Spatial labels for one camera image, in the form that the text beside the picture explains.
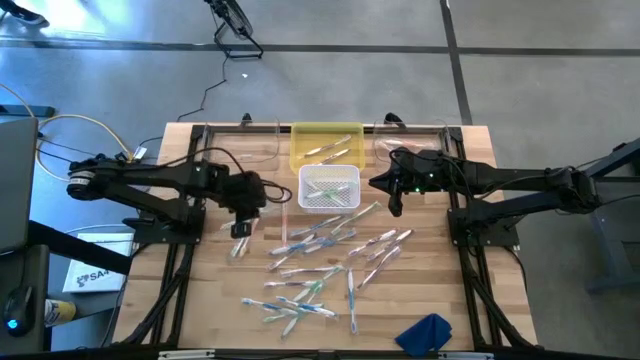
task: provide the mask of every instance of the white plastic basket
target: white plastic basket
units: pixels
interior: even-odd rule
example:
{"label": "white plastic basket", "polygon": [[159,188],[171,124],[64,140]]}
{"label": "white plastic basket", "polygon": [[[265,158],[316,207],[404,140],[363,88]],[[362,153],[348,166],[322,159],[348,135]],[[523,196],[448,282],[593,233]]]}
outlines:
{"label": "white plastic basket", "polygon": [[[334,192],[333,196],[308,197],[344,186],[348,188]],[[298,174],[298,204],[310,214],[353,212],[360,206],[360,170],[353,165],[304,165]]]}

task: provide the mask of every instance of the white cable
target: white cable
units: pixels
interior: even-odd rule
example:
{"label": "white cable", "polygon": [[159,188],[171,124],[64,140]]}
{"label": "white cable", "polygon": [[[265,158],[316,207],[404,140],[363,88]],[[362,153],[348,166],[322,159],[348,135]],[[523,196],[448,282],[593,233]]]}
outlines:
{"label": "white cable", "polygon": [[[9,93],[11,93],[13,96],[16,97],[16,99],[18,99],[22,105],[24,105],[24,107],[27,109],[27,112],[29,113],[29,115],[33,118],[35,118],[35,115],[33,114],[33,111],[31,110],[31,108],[29,107],[29,104],[27,104],[27,102],[20,96],[18,95],[15,91],[11,90],[8,86],[1,84],[0,83],[0,87],[4,88],[5,90],[7,90]],[[51,118],[42,120],[39,124],[38,124],[38,129],[40,130],[42,127],[44,127],[47,123],[53,121],[53,120],[58,120],[58,119],[68,119],[68,118],[75,118],[75,119],[82,119],[82,120],[86,120],[86,121],[90,121],[96,125],[101,126],[103,129],[105,129],[118,143],[118,145],[120,145],[120,147],[122,148],[122,150],[124,150],[124,152],[127,155],[127,158],[129,161],[133,160],[133,153],[127,148],[127,146],[122,142],[122,140],[120,139],[120,137],[113,132],[113,130],[111,130],[107,125],[105,125],[104,123],[102,123],[99,120],[96,119],[92,119],[88,116],[84,116],[84,115],[76,115],[76,114],[63,114],[63,115],[56,115],[53,116]],[[40,146],[42,146],[42,142],[38,143],[36,145],[36,163],[38,164],[38,166],[40,166],[40,168],[47,173],[49,176],[51,176],[54,179],[60,180],[60,181],[65,181],[68,182],[69,179],[60,177],[54,173],[52,173],[49,169],[47,169],[44,164],[42,164],[42,161],[40,160]]]}
{"label": "white cable", "polygon": [[82,226],[82,227],[79,227],[79,228],[75,228],[73,230],[69,230],[69,231],[65,232],[65,234],[71,234],[71,233],[82,231],[82,230],[100,229],[100,228],[105,228],[105,227],[129,227],[129,226],[125,225],[125,224],[89,225],[89,226]]}

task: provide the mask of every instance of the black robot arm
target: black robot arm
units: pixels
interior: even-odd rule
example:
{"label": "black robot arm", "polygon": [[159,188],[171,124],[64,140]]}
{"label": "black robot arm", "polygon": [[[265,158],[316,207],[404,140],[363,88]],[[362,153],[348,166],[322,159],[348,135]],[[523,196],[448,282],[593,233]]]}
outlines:
{"label": "black robot arm", "polygon": [[[393,150],[389,156],[392,160],[389,171],[370,179],[369,185],[390,195],[389,210],[394,216],[402,214],[402,194],[424,194],[451,189],[468,197],[498,188],[550,193],[534,199],[537,200],[535,202],[511,202],[494,209],[484,206],[482,212],[473,216],[474,221],[490,221],[502,215],[519,216],[556,208],[572,213],[585,213],[599,204],[593,181],[585,173],[572,167],[496,169],[488,164],[451,157],[441,151],[422,150],[415,154],[406,148]],[[474,207],[477,201],[479,200],[473,200],[469,207]]]}
{"label": "black robot arm", "polygon": [[[72,163],[69,176],[67,192],[75,199],[106,198],[143,211],[146,217],[125,220],[136,229],[159,224],[177,233],[201,230],[204,204],[195,206],[188,198],[211,199],[236,214],[232,237],[244,237],[251,234],[246,220],[257,217],[258,209],[266,206],[267,200],[257,173],[243,171],[231,175],[228,166],[206,160],[158,166],[126,163],[100,154]],[[182,196],[162,199],[131,185],[171,188]]]}

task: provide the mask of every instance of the clear plastic panel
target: clear plastic panel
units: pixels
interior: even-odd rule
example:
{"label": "clear plastic panel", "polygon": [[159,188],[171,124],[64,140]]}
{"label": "clear plastic panel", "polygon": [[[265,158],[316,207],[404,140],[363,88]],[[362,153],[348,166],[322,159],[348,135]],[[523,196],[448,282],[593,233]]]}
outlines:
{"label": "clear plastic panel", "polygon": [[[280,166],[280,123],[255,124],[243,121],[237,126],[206,126],[201,147],[219,147],[230,152],[244,170],[276,171]],[[222,151],[206,155],[209,161],[225,164],[237,171],[233,159]]]}
{"label": "clear plastic panel", "polygon": [[414,127],[401,128],[394,123],[379,121],[373,127],[373,149],[375,153],[376,171],[389,170],[391,160],[389,152],[398,148],[406,148],[413,153],[420,150],[443,150],[446,148],[442,136],[446,127],[434,125],[434,128]]}

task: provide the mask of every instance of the gray concrete floor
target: gray concrete floor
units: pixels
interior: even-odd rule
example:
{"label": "gray concrete floor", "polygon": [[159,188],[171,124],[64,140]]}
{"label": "gray concrete floor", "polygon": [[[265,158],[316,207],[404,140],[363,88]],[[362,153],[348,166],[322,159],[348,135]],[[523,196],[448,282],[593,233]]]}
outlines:
{"label": "gray concrete floor", "polygon": [[[0,36],[211,43],[214,29],[200,0],[19,3],[44,13],[50,27],[28,30],[7,17]],[[264,43],[446,46],[437,0],[240,4]],[[640,6],[633,0],[450,0],[450,5],[460,46],[640,47]],[[32,104],[101,119],[135,147],[197,108],[203,89],[221,78],[223,59],[218,52],[1,48],[0,81]],[[640,58],[465,55],[461,65],[473,123],[489,126],[500,166],[575,165],[640,134]],[[409,123],[460,124],[446,54],[277,52],[262,61],[229,61],[226,76],[228,83],[209,94],[205,111],[189,120],[237,121],[250,112],[257,121],[372,122],[393,111]],[[14,100],[0,93],[0,102]],[[53,124],[47,134],[92,152],[119,151],[103,132],[82,122]],[[64,163],[46,161],[64,172]],[[109,202],[73,201],[64,184],[39,170],[33,194],[32,218],[61,230],[133,214]],[[638,291],[584,291],[585,282],[603,271],[586,217],[536,214],[518,230],[540,344],[639,358]],[[54,259],[52,271],[66,271],[66,262]],[[57,327],[54,349],[96,346],[107,318],[101,314]]]}

